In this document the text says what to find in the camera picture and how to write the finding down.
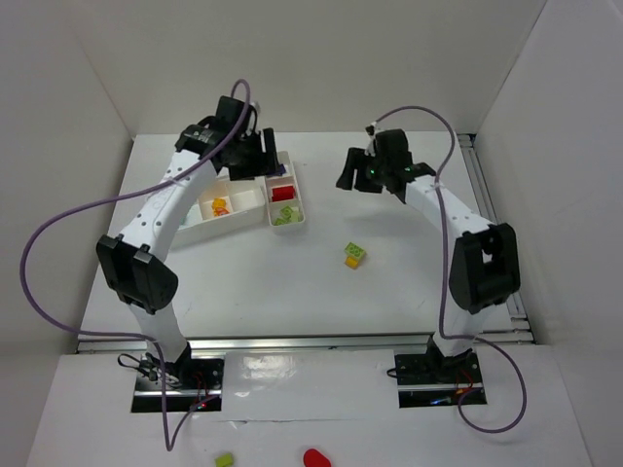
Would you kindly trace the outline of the red lego brick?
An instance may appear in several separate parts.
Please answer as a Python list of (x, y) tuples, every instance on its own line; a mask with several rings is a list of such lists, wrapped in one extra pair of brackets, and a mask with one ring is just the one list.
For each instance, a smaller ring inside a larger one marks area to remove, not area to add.
[(297, 198), (294, 185), (282, 185), (271, 187), (271, 202), (280, 202)]

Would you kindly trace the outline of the yellow oval lego piece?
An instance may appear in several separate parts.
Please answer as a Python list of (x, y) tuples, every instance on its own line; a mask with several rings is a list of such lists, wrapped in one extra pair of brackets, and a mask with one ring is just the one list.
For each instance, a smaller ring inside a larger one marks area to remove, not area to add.
[(231, 213), (230, 205), (226, 198), (215, 198), (211, 203), (212, 215), (221, 217)]

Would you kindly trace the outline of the lime lego brick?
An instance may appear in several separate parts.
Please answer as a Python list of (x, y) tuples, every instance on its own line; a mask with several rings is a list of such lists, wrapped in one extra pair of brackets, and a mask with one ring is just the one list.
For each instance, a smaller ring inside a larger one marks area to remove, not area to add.
[(274, 226), (284, 226), (301, 223), (304, 216), (297, 206), (285, 205), (277, 213), (273, 221)]

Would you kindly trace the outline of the lime and yellow lego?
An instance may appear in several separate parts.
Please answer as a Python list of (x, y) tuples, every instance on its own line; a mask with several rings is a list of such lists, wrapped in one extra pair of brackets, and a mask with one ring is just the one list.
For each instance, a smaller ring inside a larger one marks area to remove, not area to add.
[(345, 254), (345, 264), (351, 269), (357, 269), (366, 256), (366, 250), (353, 242), (349, 242), (345, 247)]

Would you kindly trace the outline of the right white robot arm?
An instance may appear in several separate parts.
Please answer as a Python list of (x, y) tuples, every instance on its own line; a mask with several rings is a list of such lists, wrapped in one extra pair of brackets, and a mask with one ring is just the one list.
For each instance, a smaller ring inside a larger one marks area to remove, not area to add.
[(339, 189), (388, 191), (418, 211), (442, 235), (442, 296), (438, 328), (417, 369), (446, 381), (471, 358), (473, 343), (493, 309), (518, 291), (517, 237), (470, 209), (440, 180), (440, 172), (415, 163), (402, 129), (366, 129), (366, 148), (348, 150)]

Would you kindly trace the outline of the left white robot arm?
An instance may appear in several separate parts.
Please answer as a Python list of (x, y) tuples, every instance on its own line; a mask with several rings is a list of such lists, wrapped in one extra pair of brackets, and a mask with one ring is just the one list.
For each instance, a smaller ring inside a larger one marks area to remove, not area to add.
[(221, 97), (214, 115), (180, 133), (162, 188), (116, 236), (104, 235), (96, 244), (108, 287), (149, 339), (148, 357), (180, 381), (193, 371), (191, 347), (172, 306), (179, 280), (165, 260), (183, 218), (222, 168), (233, 181), (276, 172), (275, 134), (258, 131), (256, 124), (252, 104)]

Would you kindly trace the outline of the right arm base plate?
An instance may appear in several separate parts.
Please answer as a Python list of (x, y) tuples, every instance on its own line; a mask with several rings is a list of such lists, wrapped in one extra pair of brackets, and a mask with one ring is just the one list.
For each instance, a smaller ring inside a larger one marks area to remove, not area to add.
[(462, 403), (486, 405), (487, 396), (477, 355), (471, 352), (451, 368), (433, 371), (423, 354), (396, 354), (394, 367), (385, 371), (397, 383), (401, 409), (436, 408)]

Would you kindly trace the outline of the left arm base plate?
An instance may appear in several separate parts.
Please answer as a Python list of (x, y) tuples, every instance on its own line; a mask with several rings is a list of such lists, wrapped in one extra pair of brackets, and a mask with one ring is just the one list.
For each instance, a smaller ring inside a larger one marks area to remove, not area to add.
[(198, 412), (220, 412), (225, 360), (198, 358), (190, 360), (190, 368), (179, 376), (161, 368), (151, 357), (137, 358), (127, 353), (117, 357), (120, 367), (136, 372), (132, 396), (133, 413), (160, 413), (162, 386), (166, 390), (167, 409), (173, 413), (187, 412), (200, 404)]

